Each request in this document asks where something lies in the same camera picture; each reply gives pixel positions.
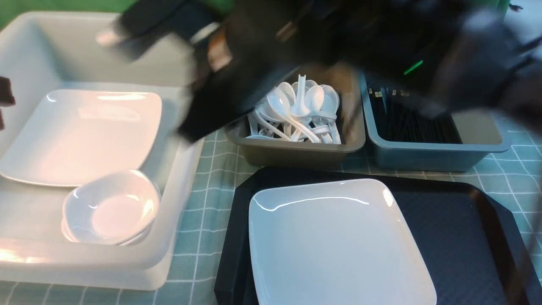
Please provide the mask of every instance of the spoon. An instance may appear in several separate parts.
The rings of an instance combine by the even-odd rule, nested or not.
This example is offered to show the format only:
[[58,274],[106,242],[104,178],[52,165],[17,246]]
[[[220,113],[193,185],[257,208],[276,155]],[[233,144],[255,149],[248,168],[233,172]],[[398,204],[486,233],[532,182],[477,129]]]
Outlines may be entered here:
[[265,128],[262,128],[260,129],[260,131],[258,132],[257,135],[255,136],[266,136],[266,137],[272,137],[273,136],[273,132],[269,129],[265,129]]
[[290,137],[288,137],[287,135],[285,135],[282,131],[280,131],[277,127],[271,125],[269,122],[267,122],[266,120],[264,120],[261,116],[260,116],[260,110],[259,109],[256,109],[254,111],[254,117],[256,118],[258,124],[262,125],[263,127],[269,129],[270,131],[272,131],[273,133],[275,133],[276,135],[278,135],[279,137],[287,140],[287,141],[290,141]]
[[250,135],[257,135],[258,134],[258,122],[256,121],[256,118],[254,118],[254,114],[251,112],[247,115],[248,118],[248,125],[250,127]]
[[[337,115],[337,110],[339,109],[339,94],[331,86],[324,85],[322,86],[322,88],[324,89],[325,96],[321,111]],[[337,129],[336,122],[329,119],[327,121],[331,129],[331,137],[333,138],[333,143],[341,144],[340,133]]]
[[[329,134],[330,133],[330,127],[327,126],[327,125],[322,125],[322,126],[314,127],[313,129],[311,129],[311,131],[315,135]],[[305,135],[301,135],[301,137],[299,137],[299,139],[306,139],[306,138],[307,137]]]
[[[286,97],[288,98],[288,102],[290,103],[290,106],[293,106],[295,104],[295,91],[294,88],[287,82],[281,82],[277,88],[279,88]],[[284,133],[287,136],[292,135],[292,126],[290,124],[284,123],[283,127]]]
[[294,88],[287,82],[281,82],[277,88],[279,88],[284,94],[286,94],[286,97],[288,98],[288,102],[290,103],[290,106],[293,106],[295,103],[295,91]]
[[305,79],[307,77],[305,75],[301,76],[299,75],[298,78],[298,92],[295,95],[295,103],[292,106],[291,109],[289,109],[290,113],[292,114],[293,118],[296,120],[301,120],[302,117],[308,116],[308,114],[311,112],[307,106],[305,105]]
[[301,124],[300,122],[292,118],[290,112],[290,103],[288,102],[288,98],[286,98],[286,95],[282,91],[280,91],[278,88],[275,88],[271,93],[267,94],[267,102],[269,103],[271,109],[275,112],[275,114],[281,117],[283,122],[292,124],[294,127],[301,130],[302,133],[307,135],[308,139],[311,142],[320,143],[320,138],[318,138],[317,135],[310,131],[307,126]]
[[[321,86],[313,86],[307,91],[305,96],[305,105],[309,109],[310,113],[313,111],[319,111],[324,103],[324,89]],[[303,125],[307,125],[311,122],[311,118],[308,117],[303,120]],[[298,129],[292,135],[291,141],[296,142],[301,136],[301,131]],[[328,135],[324,142],[331,143],[333,142],[332,138]]]
[[325,120],[336,120],[337,115],[330,113],[330,112],[324,112],[324,111],[312,111],[310,115],[308,115],[309,118],[321,118]]
[[267,99],[264,98],[260,101],[256,109],[260,112],[260,116],[273,123],[282,123],[281,118],[278,117],[271,109],[271,106],[267,103]]
[[318,84],[314,80],[309,79],[309,80],[305,81],[305,87],[308,87],[310,89],[310,88],[312,88],[314,86],[318,86]]
[[[296,81],[295,83],[292,84],[292,88],[294,89],[294,92],[296,92],[297,94],[297,91],[298,91],[298,88],[299,88],[299,83]],[[307,93],[307,91],[309,90],[310,88],[307,87],[307,84],[305,84],[305,93]]]

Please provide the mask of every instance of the gray plastic bin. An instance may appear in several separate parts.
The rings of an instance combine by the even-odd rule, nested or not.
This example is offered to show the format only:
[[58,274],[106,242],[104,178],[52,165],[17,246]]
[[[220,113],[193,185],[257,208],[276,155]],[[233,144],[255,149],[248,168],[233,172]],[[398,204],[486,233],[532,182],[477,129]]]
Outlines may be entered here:
[[503,138],[491,113],[483,110],[455,113],[452,120],[463,144],[390,142],[377,132],[363,75],[359,76],[367,133],[375,144],[375,158],[385,169],[467,171],[489,153],[501,153],[511,143]]
[[247,139],[245,137],[249,135],[248,122],[244,118],[226,131],[226,137],[239,145],[239,152],[248,163],[256,166],[334,168],[348,153],[361,149],[365,144],[363,114],[360,111],[353,116],[354,108],[360,103],[358,73],[343,63],[331,68],[304,66],[288,81],[290,83],[297,81],[298,74],[306,74],[307,79],[330,85],[337,90],[341,96],[339,117],[343,119],[343,126],[347,122],[353,122],[351,132],[344,134],[339,129],[344,140],[344,144],[341,145]]

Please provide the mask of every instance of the white bowl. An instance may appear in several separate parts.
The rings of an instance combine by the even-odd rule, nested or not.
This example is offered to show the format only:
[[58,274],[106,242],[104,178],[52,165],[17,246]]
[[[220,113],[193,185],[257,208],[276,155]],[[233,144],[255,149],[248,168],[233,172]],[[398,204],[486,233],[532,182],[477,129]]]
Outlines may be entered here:
[[138,170],[127,170],[74,189],[62,214],[72,241],[119,245],[149,227],[159,202],[154,183]]
[[[128,246],[128,245],[137,244],[144,237],[146,237],[148,235],[148,233],[151,231],[151,228],[152,228],[152,224],[149,225],[145,230],[143,230],[143,232],[138,234],[136,237],[128,240],[127,242],[119,244],[119,246]],[[70,229],[68,227],[68,224],[66,223],[65,219],[62,219],[62,224],[61,224],[60,229],[62,231],[62,234],[64,235],[64,237],[66,237],[67,240],[69,240],[72,243],[77,243],[78,242],[77,239],[73,236],[72,232],[70,231]]]

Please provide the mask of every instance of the black tray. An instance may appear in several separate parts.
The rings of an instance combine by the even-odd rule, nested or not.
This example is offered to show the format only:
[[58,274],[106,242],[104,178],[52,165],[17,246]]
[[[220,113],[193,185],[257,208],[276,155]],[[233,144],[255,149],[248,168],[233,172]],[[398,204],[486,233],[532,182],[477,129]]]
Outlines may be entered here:
[[[279,168],[261,169],[235,190],[215,283],[218,304],[258,304],[248,241],[248,207],[256,192],[369,177],[393,192],[431,274],[438,305],[509,304],[504,287],[525,246],[511,212],[478,188],[457,182]],[[532,264],[530,269],[520,305],[542,304],[542,288]]]

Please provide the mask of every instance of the white square plate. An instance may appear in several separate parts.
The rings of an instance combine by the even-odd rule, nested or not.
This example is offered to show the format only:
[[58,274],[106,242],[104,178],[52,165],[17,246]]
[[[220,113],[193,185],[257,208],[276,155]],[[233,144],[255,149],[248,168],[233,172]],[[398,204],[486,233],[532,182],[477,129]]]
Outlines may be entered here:
[[138,169],[161,115],[162,99],[154,93],[51,91],[0,160],[0,174],[35,185],[76,187]]
[[401,210],[377,180],[262,190],[249,240],[261,305],[436,304]]

